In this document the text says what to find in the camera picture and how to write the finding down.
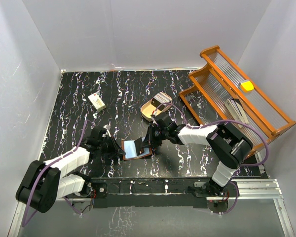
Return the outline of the orange leather card holder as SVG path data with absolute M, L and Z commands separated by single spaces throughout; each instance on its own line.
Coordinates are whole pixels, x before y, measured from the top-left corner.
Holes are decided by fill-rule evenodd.
M 151 148 L 142 148 L 144 138 L 136 140 L 121 140 L 122 150 L 125 152 L 123 160 L 132 160 L 149 157 L 152 155 Z

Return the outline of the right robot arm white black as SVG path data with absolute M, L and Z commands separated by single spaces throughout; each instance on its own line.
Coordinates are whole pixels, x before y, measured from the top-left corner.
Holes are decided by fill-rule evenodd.
M 149 124 L 145 138 L 136 142 L 138 151 L 156 148 L 168 140 L 176 145 L 198 144 L 210 146 L 219 159 L 216 171 L 201 187 L 191 187 L 196 193 L 221 196 L 228 189 L 231 177 L 253 148 L 253 144 L 232 123 L 235 120 L 219 120 L 202 126 L 189 123 L 176 124 L 166 113 L 156 116 Z

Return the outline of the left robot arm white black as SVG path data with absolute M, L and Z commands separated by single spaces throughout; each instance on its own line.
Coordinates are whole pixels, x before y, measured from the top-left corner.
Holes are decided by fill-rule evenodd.
M 89 163 L 97 154 L 112 158 L 125 155 L 106 127 L 94 127 L 63 155 L 31 162 L 17 189 L 16 200 L 46 213 L 60 198 L 74 193 L 87 197 L 92 191 L 90 178 L 75 169 Z

